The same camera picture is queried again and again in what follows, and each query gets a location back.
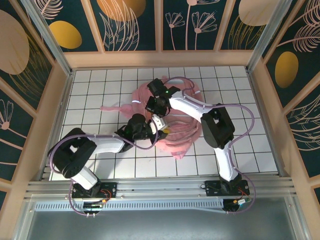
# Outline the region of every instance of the flower illustration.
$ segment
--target flower illustration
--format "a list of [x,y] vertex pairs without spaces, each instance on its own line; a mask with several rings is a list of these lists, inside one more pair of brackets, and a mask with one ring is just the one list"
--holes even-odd
[[176,27],[181,27],[181,26],[185,25],[186,23],[185,23],[185,21],[183,21],[183,17],[181,15],[181,12],[179,12],[179,13],[175,12],[172,15],[170,12],[168,12],[165,14],[165,19],[170,27],[173,50],[176,50],[174,36],[172,34],[172,29],[176,28]]
[[186,2],[190,6],[195,6],[195,5],[204,5],[204,4],[215,4],[219,2],[220,0],[186,0]]
[[217,24],[214,24],[216,21],[215,13],[202,13],[199,18],[199,12],[192,13],[192,23],[195,32],[195,42],[194,50],[197,50],[197,37],[198,34],[207,33],[217,30]]
[[13,112],[14,104],[8,101],[5,105],[5,102],[0,99],[0,128],[2,130],[7,130],[9,128]]
[[189,15],[191,6],[195,5],[205,5],[205,4],[216,4],[220,0],[186,0],[188,3],[188,11],[186,14],[186,28],[185,28],[185,50],[188,50],[188,26],[189,26]]

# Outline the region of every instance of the pink towel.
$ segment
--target pink towel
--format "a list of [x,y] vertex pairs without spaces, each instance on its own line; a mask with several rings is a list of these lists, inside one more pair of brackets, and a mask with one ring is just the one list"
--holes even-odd
[[[162,82],[167,80],[166,76],[162,77]],[[142,114],[146,120],[150,120],[152,114],[145,110],[147,101],[152,95],[147,88],[149,82],[142,84],[137,90],[132,93],[132,103],[117,106],[102,106],[102,111],[120,111],[126,118],[130,119],[133,114]],[[181,90],[191,88],[189,81],[183,81],[179,84],[170,84],[170,81],[165,84],[167,88],[175,86]],[[186,94],[203,102],[203,98],[199,87],[194,83],[194,89],[186,91]],[[179,160],[184,157],[192,143],[194,143],[201,134],[201,124],[194,118],[186,115],[184,112],[171,109],[170,113],[164,117],[168,125],[169,134],[165,139],[159,140],[156,147],[160,150],[171,153],[175,159]]]

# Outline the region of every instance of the pink cloth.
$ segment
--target pink cloth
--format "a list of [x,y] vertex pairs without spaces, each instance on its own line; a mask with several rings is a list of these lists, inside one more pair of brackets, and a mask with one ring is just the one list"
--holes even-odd
[[[162,77],[162,82],[165,82],[167,77]],[[137,90],[132,93],[132,103],[123,104],[121,107],[117,106],[102,106],[102,111],[120,111],[126,118],[130,119],[133,114],[142,114],[146,120],[151,119],[152,114],[145,110],[147,101],[152,95],[147,88],[149,82],[142,84]],[[175,86],[181,90],[191,88],[192,85],[189,81],[184,81],[180,84],[165,84],[167,88]],[[186,94],[203,102],[203,98],[199,87],[194,83],[194,89],[186,91]],[[156,147],[160,150],[171,153],[175,159],[179,160],[184,157],[192,143],[194,143],[201,134],[201,124],[194,118],[186,115],[185,113],[171,109],[170,114],[164,117],[168,125],[169,134],[165,139],[159,140]]]

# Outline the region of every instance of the yellow circle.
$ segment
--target yellow circle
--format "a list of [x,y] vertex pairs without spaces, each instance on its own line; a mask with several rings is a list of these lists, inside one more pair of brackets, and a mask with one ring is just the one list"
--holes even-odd
[[266,25],[275,11],[279,0],[241,0],[239,18],[249,26]]
[[285,51],[280,55],[275,65],[275,82],[280,88],[287,88],[295,80],[298,73],[299,61],[297,56]]
[[122,22],[128,14],[125,11],[125,6],[129,14],[130,9],[132,9],[137,18],[140,17],[146,9],[146,0],[97,0],[97,3],[105,15],[113,20]]
[[24,28],[10,14],[0,10],[0,69],[17,75],[29,61],[29,41]]
[[76,49],[82,43],[80,32],[66,21],[55,21],[49,25],[57,43],[66,49]]

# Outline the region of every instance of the white tile floor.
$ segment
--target white tile floor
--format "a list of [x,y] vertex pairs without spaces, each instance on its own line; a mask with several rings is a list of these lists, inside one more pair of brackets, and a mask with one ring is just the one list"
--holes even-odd
[[[128,120],[118,112],[101,112],[100,106],[120,106],[131,102],[138,86],[155,78],[183,76],[202,90],[207,103],[242,104],[253,111],[255,125],[249,136],[233,146],[235,163],[244,173],[276,172],[277,168],[251,86],[243,66],[164,67],[77,71],[72,86],[61,137],[79,127],[84,132],[111,134]],[[240,108],[227,109],[235,126],[235,135],[251,124],[250,115]],[[139,141],[142,147],[150,141]],[[181,160],[160,149],[133,147],[124,153],[101,153],[86,164],[100,179],[215,175],[218,165],[214,150],[200,137]],[[51,180],[63,180],[51,174]]]

